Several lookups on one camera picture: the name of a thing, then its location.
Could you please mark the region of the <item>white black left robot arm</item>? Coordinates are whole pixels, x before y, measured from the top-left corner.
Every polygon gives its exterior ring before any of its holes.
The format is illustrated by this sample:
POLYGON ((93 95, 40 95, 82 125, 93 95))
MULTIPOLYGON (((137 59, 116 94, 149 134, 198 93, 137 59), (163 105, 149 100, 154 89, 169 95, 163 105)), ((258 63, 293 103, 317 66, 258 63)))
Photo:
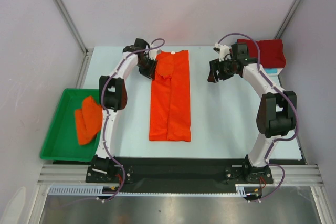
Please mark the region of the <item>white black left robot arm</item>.
POLYGON ((122 173, 122 165, 115 158, 115 139, 121 111, 128 101, 125 81, 134 67, 151 80, 155 79, 157 55, 161 45, 137 38, 134 44, 125 46, 117 66, 99 79, 102 128, 99 144, 87 170, 87 183, 111 183, 122 173))

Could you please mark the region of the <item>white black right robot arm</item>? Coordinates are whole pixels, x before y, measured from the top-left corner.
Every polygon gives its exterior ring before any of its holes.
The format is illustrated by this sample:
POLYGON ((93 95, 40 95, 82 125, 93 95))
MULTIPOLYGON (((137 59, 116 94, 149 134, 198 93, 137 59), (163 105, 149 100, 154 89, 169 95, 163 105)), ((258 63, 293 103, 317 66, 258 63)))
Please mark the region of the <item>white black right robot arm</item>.
POLYGON ((218 59, 209 63, 207 81, 217 83, 239 75, 247 81, 260 97, 256 117, 259 131, 255 145, 246 155, 240 169, 229 169, 227 180, 238 180, 248 184, 271 183, 269 158, 277 143, 297 126, 295 108, 297 96, 293 91, 286 91, 269 79, 259 58, 249 56, 246 43, 231 46, 216 43, 214 50, 218 59))

